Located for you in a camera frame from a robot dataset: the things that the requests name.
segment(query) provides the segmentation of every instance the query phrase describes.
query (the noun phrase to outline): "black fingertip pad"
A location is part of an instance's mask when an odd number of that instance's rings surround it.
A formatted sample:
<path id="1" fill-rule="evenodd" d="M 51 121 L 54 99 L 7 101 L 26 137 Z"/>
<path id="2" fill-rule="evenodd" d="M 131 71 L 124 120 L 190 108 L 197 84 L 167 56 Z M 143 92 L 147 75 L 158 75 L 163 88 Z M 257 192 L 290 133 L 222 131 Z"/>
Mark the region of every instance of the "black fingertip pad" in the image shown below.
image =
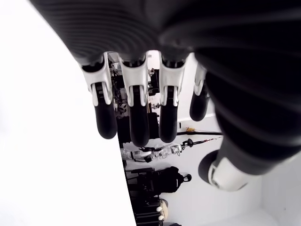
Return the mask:
<path id="1" fill-rule="evenodd" d="M 112 139 L 117 133 L 117 122 L 113 101 L 110 105 L 105 102 L 95 107 L 96 123 L 99 134 L 105 139 Z"/>
<path id="2" fill-rule="evenodd" d="M 191 105 L 190 105 L 190 117 L 193 121 L 201 121 L 206 116 L 209 97 L 207 96 L 207 90 L 202 88 L 201 94 L 197 96 L 193 92 Z"/>
<path id="3" fill-rule="evenodd" d="M 178 107 L 167 103 L 161 106 L 159 136 L 165 143 L 171 143 L 177 136 Z"/>
<path id="4" fill-rule="evenodd" d="M 202 161 L 198 165 L 199 177 L 208 184 L 209 184 L 209 178 L 208 178 L 209 168 L 212 162 L 216 160 L 217 154 L 218 154 L 218 150 L 214 152 L 210 152 L 202 159 Z"/>
<path id="5" fill-rule="evenodd" d="M 133 144 L 137 147 L 146 146 L 150 139 L 147 107 L 135 104 L 130 107 L 130 134 Z"/>

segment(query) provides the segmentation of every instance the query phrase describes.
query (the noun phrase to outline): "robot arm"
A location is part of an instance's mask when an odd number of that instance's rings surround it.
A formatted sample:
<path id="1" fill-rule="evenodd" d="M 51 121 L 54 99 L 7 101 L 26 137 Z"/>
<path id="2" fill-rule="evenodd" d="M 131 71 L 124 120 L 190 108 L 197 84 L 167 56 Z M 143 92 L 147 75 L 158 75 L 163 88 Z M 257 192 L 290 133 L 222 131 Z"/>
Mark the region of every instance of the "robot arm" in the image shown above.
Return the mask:
<path id="1" fill-rule="evenodd" d="M 106 52 L 119 53 L 136 146 L 149 140 L 148 50 L 160 51 L 159 136 L 176 136 L 186 57 L 199 62 L 190 116 L 208 95 L 224 134 L 201 161 L 209 184 L 235 191 L 301 150 L 300 3 L 290 1 L 31 0 L 81 66 L 101 136 L 117 133 Z"/>

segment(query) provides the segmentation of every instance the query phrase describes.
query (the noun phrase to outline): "white plastic joint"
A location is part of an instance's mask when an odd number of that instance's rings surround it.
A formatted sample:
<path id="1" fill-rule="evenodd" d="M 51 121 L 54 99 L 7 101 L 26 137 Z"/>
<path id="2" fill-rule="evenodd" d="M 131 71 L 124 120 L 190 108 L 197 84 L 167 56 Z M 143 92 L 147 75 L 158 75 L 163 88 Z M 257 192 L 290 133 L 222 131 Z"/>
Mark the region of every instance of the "white plastic joint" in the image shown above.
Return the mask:
<path id="1" fill-rule="evenodd" d="M 168 86 L 174 87 L 174 106 L 179 104 L 179 94 L 182 88 L 182 82 L 184 77 L 185 65 L 180 68 L 166 67 L 162 62 L 162 54 L 160 53 L 160 76 L 159 76 L 159 88 L 160 88 L 160 101 L 161 105 L 166 106 L 167 103 L 167 88 Z"/>
<path id="2" fill-rule="evenodd" d="M 118 56 L 121 65 L 124 86 L 127 91 L 127 102 L 130 107 L 134 106 L 133 86 L 140 86 L 141 106 L 146 106 L 148 100 L 148 68 L 147 57 L 139 67 L 127 67 L 123 60 Z"/>
<path id="3" fill-rule="evenodd" d="M 98 82 L 102 83 L 105 103 L 107 105 L 110 105 L 113 100 L 112 81 L 111 81 L 111 73 L 109 69 L 107 52 L 103 54 L 103 60 L 104 60 L 103 67 L 97 72 L 90 73 L 81 69 L 82 72 L 84 73 L 85 80 L 88 85 L 88 90 L 92 94 L 92 100 L 94 106 L 98 106 L 97 91 L 95 87 L 95 83 Z"/>
<path id="4" fill-rule="evenodd" d="M 199 96 L 201 94 L 207 70 L 200 63 L 197 65 L 197 71 L 194 78 L 194 93 Z"/>
<path id="5" fill-rule="evenodd" d="M 211 164 L 208 171 L 209 183 L 218 189 L 234 192 L 260 176 L 246 174 L 237 169 L 227 158 L 222 158 L 218 166 Z"/>

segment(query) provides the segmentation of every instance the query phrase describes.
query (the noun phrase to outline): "cable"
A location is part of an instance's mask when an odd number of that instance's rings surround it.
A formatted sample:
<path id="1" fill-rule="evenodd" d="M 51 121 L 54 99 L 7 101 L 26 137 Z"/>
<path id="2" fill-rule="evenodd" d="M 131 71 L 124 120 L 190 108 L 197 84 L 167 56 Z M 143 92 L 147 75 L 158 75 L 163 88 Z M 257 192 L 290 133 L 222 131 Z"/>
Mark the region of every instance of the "cable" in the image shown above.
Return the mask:
<path id="1" fill-rule="evenodd" d="M 181 136 L 181 135 L 223 135 L 221 132 L 178 132 L 177 136 Z"/>

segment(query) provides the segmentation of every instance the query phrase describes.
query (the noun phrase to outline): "white wall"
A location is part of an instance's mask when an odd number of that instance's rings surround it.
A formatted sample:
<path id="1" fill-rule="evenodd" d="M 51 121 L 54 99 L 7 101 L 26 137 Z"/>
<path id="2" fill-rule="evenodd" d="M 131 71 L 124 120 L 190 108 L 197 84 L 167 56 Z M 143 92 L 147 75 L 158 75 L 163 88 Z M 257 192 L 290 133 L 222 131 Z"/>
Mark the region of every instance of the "white wall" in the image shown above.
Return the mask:
<path id="1" fill-rule="evenodd" d="M 215 117 L 207 117 L 199 123 L 184 122 L 183 126 L 197 127 L 197 129 L 218 131 Z M 212 136 L 194 135 L 194 141 L 211 138 Z M 182 143 L 188 136 L 177 136 L 175 142 Z M 224 220 L 239 214 L 248 213 L 259 207 L 261 203 L 261 179 L 258 179 L 240 191 L 228 193 L 215 189 L 206 184 L 198 176 L 198 165 L 202 158 L 211 151 L 219 149 L 222 139 L 210 141 L 192 148 L 187 147 L 181 156 L 172 155 L 164 160 L 151 163 L 129 162 L 128 169 L 153 166 L 163 169 L 176 166 L 180 172 L 190 173 L 192 181 L 183 183 L 176 193 L 162 194 L 161 197 L 169 203 L 168 222 L 177 222 L 184 226 L 199 226 L 215 221 Z M 151 140 L 148 145 L 161 142 L 159 139 Z M 126 144 L 131 150 L 137 150 L 131 144 Z"/>
<path id="2" fill-rule="evenodd" d="M 277 226 L 277 222 L 264 210 L 258 209 L 204 226 Z"/>
<path id="3" fill-rule="evenodd" d="M 0 28 L 0 225 L 135 225 L 118 138 L 98 134 L 67 48 L 26 0 L 0 1 Z"/>
<path id="4" fill-rule="evenodd" d="M 301 155 L 265 175 L 262 205 L 279 226 L 301 225 Z"/>

